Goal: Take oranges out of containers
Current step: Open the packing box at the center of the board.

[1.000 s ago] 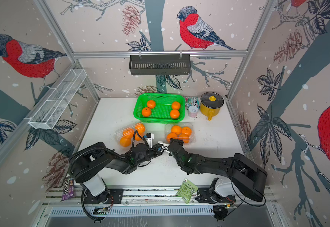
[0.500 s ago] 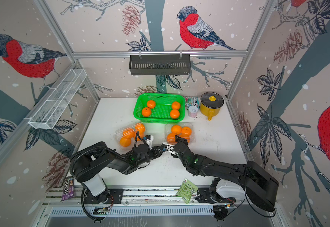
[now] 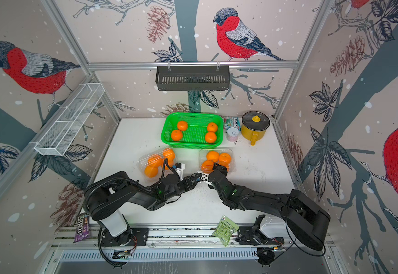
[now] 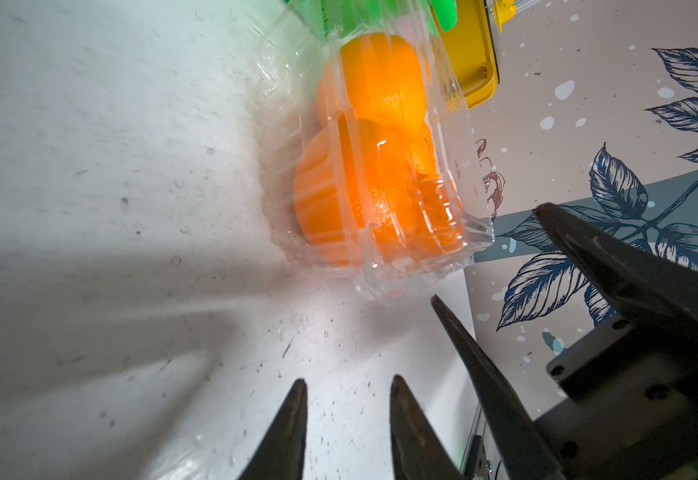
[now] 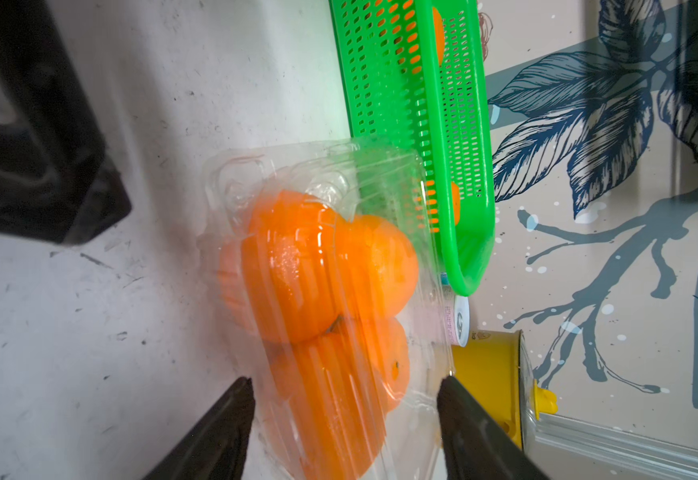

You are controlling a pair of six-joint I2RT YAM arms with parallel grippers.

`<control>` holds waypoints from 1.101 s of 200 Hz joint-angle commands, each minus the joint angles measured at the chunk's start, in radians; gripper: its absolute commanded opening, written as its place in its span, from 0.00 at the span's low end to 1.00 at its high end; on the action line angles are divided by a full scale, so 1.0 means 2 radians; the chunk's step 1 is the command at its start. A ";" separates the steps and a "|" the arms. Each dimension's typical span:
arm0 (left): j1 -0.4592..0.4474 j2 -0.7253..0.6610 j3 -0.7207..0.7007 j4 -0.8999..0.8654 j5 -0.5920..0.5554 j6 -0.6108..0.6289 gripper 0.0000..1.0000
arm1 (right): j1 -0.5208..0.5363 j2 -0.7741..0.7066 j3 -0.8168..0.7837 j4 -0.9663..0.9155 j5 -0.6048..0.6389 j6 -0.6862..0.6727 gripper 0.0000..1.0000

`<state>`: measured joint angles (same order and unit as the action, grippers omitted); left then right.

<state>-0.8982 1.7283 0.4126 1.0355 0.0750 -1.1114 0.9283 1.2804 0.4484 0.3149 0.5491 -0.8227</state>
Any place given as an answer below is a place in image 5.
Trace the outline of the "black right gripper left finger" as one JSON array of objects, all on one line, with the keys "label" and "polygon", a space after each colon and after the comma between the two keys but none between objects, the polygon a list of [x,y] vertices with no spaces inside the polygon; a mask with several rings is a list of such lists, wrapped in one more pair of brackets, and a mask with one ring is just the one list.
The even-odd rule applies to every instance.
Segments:
[{"label": "black right gripper left finger", "polygon": [[255,406],[252,379],[238,378],[146,477],[240,480]]}]

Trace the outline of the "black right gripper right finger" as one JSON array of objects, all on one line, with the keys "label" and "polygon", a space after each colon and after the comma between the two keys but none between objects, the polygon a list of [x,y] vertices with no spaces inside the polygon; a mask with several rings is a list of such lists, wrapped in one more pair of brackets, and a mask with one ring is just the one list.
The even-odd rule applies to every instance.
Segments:
[{"label": "black right gripper right finger", "polygon": [[547,480],[453,376],[437,394],[447,477],[457,480]]}]

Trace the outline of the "orange clamshell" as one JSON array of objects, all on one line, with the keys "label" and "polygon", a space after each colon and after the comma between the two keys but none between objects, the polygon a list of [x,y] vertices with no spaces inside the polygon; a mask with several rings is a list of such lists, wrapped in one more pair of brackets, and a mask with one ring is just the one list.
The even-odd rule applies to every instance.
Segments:
[{"label": "orange clamshell", "polygon": [[386,437],[385,417],[410,381],[406,332],[396,318],[341,321],[277,354],[275,396],[290,409],[306,479],[358,479]]},{"label": "orange clamshell", "polygon": [[411,299],[419,280],[415,248],[390,221],[358,215],[337,243],[350,315],[363,321],[391,319]]}]

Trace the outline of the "orange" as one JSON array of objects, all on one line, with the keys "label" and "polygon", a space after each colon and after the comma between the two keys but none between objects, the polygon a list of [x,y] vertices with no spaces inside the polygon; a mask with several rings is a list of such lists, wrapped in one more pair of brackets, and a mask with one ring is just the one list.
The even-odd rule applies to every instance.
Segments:
[{"label": "orange", "polygon": [[299,343],[326,332],[342,311],[336,240],[347,222],[293,190],[260,197],[242,241],[242,272],[261,338]]}]

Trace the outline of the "clear plastic clamshell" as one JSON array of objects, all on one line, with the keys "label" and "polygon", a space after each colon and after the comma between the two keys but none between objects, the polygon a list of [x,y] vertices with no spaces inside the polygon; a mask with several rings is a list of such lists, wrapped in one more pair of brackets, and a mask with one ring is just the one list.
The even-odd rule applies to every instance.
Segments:
[{"label": "clear plastic clamshell", "polygon": [[349,139],[208,159],[200,271],[255,391],[248,479],[429,479],[452,356],[423,163]]}]

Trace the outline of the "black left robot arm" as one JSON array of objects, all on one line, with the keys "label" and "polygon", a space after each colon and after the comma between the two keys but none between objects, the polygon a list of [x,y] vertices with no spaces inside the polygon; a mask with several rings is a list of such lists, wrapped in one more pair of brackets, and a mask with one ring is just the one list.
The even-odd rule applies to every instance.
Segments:
[{"label": "black left robot arm", "polygon": [[44,1],[0,1],[0,234],[85,244],[132,211]]}]

